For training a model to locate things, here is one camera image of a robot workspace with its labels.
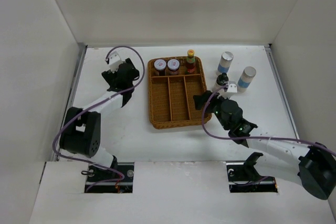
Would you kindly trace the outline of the black-top white powder shaker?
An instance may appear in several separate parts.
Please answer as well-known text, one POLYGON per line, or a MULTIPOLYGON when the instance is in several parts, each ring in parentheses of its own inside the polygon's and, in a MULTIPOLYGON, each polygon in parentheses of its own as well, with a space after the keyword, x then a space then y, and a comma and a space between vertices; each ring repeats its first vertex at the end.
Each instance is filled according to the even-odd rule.
POLYGON ((226 92, 228 89, 227 87, 228 81, 229 78, 227 76, 227 73, 221 73, 220 75, 217 76, 212 91, 213 92, 217 91, 218 93, 226 92))

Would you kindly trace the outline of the red chili sauce bottle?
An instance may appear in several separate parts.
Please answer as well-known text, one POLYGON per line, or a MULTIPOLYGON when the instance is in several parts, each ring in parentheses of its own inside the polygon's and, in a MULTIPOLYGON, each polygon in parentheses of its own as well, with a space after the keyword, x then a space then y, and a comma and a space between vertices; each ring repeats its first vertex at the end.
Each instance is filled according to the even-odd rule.
POLYGON ((186 72, 188 74, 194 74, 196 69, 196 59, 194 56, 194 50, 190 49, 187 51, 187 57, 185 61, 186 72))

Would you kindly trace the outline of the white-lid dark sauce jar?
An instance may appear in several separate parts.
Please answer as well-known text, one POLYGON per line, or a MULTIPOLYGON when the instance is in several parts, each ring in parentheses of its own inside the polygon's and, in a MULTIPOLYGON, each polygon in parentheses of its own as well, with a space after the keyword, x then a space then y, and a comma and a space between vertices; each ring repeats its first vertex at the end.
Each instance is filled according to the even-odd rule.
POLYGON ((163 59, 157 59, 154 62, 154 71, 156 76, 165 76, 166 61, 163 59))

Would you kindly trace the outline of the white-lid brown sauce jar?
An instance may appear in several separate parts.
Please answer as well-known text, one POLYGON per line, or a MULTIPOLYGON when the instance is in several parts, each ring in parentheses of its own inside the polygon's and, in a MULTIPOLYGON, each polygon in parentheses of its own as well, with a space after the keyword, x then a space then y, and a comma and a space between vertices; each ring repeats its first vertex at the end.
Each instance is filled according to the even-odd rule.
POLYGON ((170 75, 178 75, 179 68, 180 68, 180 62, 177 59, 170 59, 167 62, 167 68, 168 68, 170 75))

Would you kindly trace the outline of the silver-cap blue-label tall jar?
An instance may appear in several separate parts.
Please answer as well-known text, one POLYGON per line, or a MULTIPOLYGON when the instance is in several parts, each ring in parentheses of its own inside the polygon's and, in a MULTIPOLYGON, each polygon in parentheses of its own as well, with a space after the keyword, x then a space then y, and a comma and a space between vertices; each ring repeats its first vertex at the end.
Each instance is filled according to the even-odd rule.
POLYGON ((223 52, 220 57, 220 61, 217 67, 216 74, 220 75, 222 73, 228 73, 233 58, 234 58, 234 55, 232 52, 230 51, 223 52))

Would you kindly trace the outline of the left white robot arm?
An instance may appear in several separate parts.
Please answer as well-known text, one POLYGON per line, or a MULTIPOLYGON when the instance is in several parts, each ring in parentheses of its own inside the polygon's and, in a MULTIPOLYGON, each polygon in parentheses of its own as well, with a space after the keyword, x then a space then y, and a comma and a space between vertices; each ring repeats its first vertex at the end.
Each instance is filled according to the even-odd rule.
POLYGON ((140 72, 131 59, 121 60, 119 56, 109 61, 110 69, 102 73, 109 85, 106 93, 83 108, 71 107, 65 122, 87 108, 87 112, 73 121, 61 134, 61 150, 76 154, 95 164, 102 165, 100 175, 106 181, 113 181, 118 175, 117 158, 108 153, 101 143, 101 121, 116 109, 124 107, 132 97, 133 82, 138 80, 140 72))

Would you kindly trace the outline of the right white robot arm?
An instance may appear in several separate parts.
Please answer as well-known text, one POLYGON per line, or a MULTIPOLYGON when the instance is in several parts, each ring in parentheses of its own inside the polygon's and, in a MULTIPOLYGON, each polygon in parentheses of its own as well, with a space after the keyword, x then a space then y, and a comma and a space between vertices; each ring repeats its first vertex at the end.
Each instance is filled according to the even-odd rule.
POLYGON ((320 143, 270 136, 244 119, 238 103, 205 91, 193 96, 196 110, 214 114, 228 132, 226 140, 254 150, 244 163, 244 175, 277 177, 302 186, 309 194, 327 200, 335 189, 335 152, 320 143))

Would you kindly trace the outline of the brown wicker divided basket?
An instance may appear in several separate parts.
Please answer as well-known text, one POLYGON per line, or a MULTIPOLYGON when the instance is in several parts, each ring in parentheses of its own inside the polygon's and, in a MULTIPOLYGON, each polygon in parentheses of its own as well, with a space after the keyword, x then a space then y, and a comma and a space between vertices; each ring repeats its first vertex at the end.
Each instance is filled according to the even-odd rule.
POLYGON ((185 56, 175 57, 180 62, 179 74, 166 70, 158 76, 154 69, 155 59, 148 62, 149 120, 156 129, 171 129, 200 125, 202 112, 195 109, 193 96, 206 90, 202 61, 196 57, 194 74, 187 74, 185 56))

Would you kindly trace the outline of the silver-cap blue-label grain jar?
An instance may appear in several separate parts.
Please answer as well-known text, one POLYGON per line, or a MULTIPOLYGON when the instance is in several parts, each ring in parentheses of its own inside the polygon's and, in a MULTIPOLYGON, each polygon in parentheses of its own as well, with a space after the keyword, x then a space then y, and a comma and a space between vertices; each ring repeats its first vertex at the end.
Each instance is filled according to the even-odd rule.
POLYGON ((249 87, 249 85, 251 84, 253 78, 255 77, 256 75, 256 69, 254 67, 251 67, 251 66, 248 66, 246 67, 238 82, 237 82, 237 90, 240 92, 240 93, 243 93, 247 90, 247 88, 249 87))

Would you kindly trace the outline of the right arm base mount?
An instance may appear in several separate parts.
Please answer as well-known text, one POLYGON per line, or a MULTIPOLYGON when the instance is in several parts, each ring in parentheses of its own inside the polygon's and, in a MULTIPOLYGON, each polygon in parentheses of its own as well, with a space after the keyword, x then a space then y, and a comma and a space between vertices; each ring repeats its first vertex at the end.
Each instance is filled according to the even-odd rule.
POLYGON ((260 176, 255 165, 263 154, 252 153, 245 161, 226 163, 229 191, 231 193, 277 193, 274 177, 260 176))

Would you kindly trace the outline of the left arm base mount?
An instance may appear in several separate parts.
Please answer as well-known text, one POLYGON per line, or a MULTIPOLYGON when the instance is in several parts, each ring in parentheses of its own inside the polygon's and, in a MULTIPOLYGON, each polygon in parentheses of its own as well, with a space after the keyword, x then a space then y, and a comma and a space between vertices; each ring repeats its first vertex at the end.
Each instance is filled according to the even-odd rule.
POLYGON ((127 194, 133 192, 134 163, 118 163, 117 170, 124 179, 117 181, 120 176, 108 170, 90 165, 81 174, 86 177, 84 193, 89 194, 127 194))

